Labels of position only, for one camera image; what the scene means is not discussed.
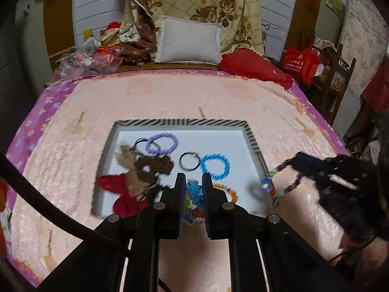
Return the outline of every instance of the purple blanket border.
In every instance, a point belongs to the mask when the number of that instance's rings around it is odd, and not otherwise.
[[[221,72],[217,70],[195,70],[195,69],[166,69],[166,70],[138,70],[133,72],[121,72],[115,73],[112,75],[131,75],[140,72],[199,72],[205,74],[215,74],[215,75],[230,75],[226,72]],[[110,75],[92,77],[95,78],[106,78]],[[54,85],[45,89],[40,97],[38,98],[35,106],[32,108],[24,122],[20,125],[18,131],[15,134],[14,139],[11,142],[11,145],[8,148],[7,158],[11,161],[11,163],[19,170],[19,172],[23,172],[26,166],[27,160],[30,157],[32,151],[34,150],[36,144],[38,143],[42,133],[47,127],[50,119],[54,116],[57,109],[63,103],[63,101],[69,96],[77,84],[82,80],[69,80],[58,85]],[[338,138],[333,129],[328,125],[328,123],[324,120],[321,114],[313,107],[313,105],[307,100],[304,93],[298,87],[298,85],[293,82],[291,88],[287,90],[289,93],[295,95],[302,104],[306,107],[306,111],[308,116],[321,127],[321,132],[326,136],[328,141],[332,144],[332,146],[336,149],[337,153],[347,155],[347,150],[343,146],[341,140]],[[9,208],[13,208],[16,202],[16,192],[12,188],[7,189],[7,204]],[[39,281],[37,281],[32,274],[28,272],[27,269],[21,269],[17,260],[12,258],[11,254],[11,243],[6,242],[7,245],[7,259],[8,261],[34,286],[37,287],[39,285]]]

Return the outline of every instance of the plastic bag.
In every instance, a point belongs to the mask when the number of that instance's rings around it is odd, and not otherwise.
[[[75,52],[62,55],[60,66],[54,71],[49,85],[116,72],[122,63],[120,49],[119,45],[100,46],[100,42],[93,37],[87,39]]]
[[[315,38],[314,46],[316,46],[317,48],[322,49],[322,50],[324,48],[327,48],[327,47],[332,47],[332,49],[336,52],[336,47],[335,47],[335,44],[333,42],[330,42],[329,40],[322,40],[319,37]]]
[[[288,48],[283,60],[285,69],[287,69],[297,81],[308,85],[312,83],[320,63],[320,58],[312,52],[312,45],[303,51],[293,47]]]

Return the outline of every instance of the red gift bag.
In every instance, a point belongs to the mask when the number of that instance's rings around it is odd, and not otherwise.
[[[289,47],[283,59],[283,66],[289,73],[296,80],[308,85],[312,83],[320,63],[320,58],[312,52],[312,45],[303,51]]]

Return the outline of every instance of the brown floral cloth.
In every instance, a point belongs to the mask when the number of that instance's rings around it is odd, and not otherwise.
[[[130,0],[131,22],[135,26],[138,38],[122,43],[121,55],[125,61],[137,61],[147,58],[156,49],[155,26],[150,15],[148,0]]]
[[[246,47],[263,54],[260,0],[149,0],[149,9],[160,36],[160,16],[167,15],[223,28],[222,53]]]

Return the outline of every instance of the metal ring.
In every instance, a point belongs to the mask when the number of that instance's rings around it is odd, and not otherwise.
[[[198,160],[198,164],[197,166],[195,166],[193,169],[188,169],[188,168],[185,168],[182,163],[181,163],[181,160],[182,160],[182,157],[185,156],[185,155],[191,155],[192,157],[195,157],[197,158]],[[193,171],[193,170],[196,170],[199,166],[200,166],[200,156],[198,153],[194,153],[192,151],[188,151],[187,153],[183,153],[181,156],[180,156],[180,160],[178,161],[180,163],[180,167],[185,170],[185,171]]]
[[[135,144],[133,146],[133,149],[135,151],[135,153],[137,153],[138,155],[141,155],[143,157],[154,157],[154,155],[145,155],[143,153],[141,153],[138,149],[137,149],[137,144],[139,143],[142,143],[142,142],[146,142],[148,141],[147,138],[138,138],[136,141],[135,141]],[[156,146],[158,148],[158,150],[161,150],[161,146],[159,146],[156,142],[152,142],[151,143],[152,145]]]

